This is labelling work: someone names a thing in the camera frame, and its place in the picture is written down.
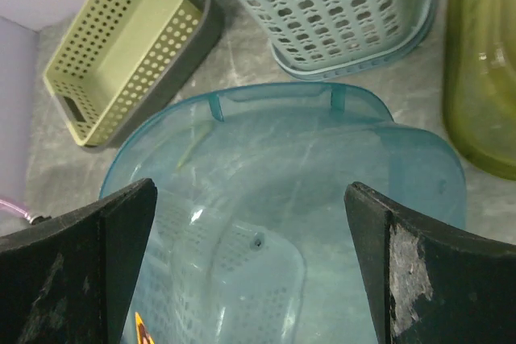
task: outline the transparent blue plastic container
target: transparent blue plastic container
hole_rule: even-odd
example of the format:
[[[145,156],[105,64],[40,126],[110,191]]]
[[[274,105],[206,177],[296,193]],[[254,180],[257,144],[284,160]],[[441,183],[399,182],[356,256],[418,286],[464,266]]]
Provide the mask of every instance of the transparent blue plastic container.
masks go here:
[[[343,203],[353,181],[464,228],[453,150],[350,85],[253,85],[171,106],[126,141],[101,197],[142,177],[159,194],[130,344],[136,313],[156,344],[376,343]]]

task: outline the gray floor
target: gray floor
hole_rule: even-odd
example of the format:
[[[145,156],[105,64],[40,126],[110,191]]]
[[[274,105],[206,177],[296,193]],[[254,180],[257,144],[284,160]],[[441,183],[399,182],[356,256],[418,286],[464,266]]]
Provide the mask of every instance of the gray floor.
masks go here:
[[[288,81],[274,63],[267,40],[235,0],[219,0],[227,29],[218,46],[187,82],[175,101],[210,90],[270,81]],[[440,117],[446,0],[426,40],[405,59],[337,81],[363,86],[378,95],[399,123],[446,137]],[[40,35],[41,73],[66,23]],[[40,79],[35,87],[26,201],[52,215],[94,201],[115,151],[89,154],[79,149],[54,109]],[[463,162],[468,181],[468,229],[516,243],[515,182],[501,180]]]

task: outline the yellow basket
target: yellow basket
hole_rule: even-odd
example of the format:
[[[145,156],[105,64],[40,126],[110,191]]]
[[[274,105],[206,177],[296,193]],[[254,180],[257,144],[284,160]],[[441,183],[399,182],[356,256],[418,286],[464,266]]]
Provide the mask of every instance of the yellow basket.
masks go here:
[[[80,146],[108,140],[202,17],[188,0],[87,0],[44,71]]]

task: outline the scuffed black surface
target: scuffed black surface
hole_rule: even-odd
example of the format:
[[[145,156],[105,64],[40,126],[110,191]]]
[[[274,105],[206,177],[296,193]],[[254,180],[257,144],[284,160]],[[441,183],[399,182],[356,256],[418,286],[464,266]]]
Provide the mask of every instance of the scuffed black surface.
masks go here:
[[[379,343],[516,342],[516,246],[448,226],[361,183],[348,187],[345,203]],[[397,226],[424,251],[432,297],[414,302],[418,318],[395,336],[389,240]]]
[[[151,180],[0,238],[1,343],[118,343],[154,219]]]

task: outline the yellow transparent container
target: yellow transparent container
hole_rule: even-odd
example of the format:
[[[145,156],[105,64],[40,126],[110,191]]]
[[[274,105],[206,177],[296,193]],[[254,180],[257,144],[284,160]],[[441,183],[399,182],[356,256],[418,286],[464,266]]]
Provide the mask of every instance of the yellow transparent container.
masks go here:
[[[516,0],[449,0],[444,123],[478,168],[516,180]]]
[[[44,71],[80,146],[102,145],[194,32],[188,0],[87,0]]]

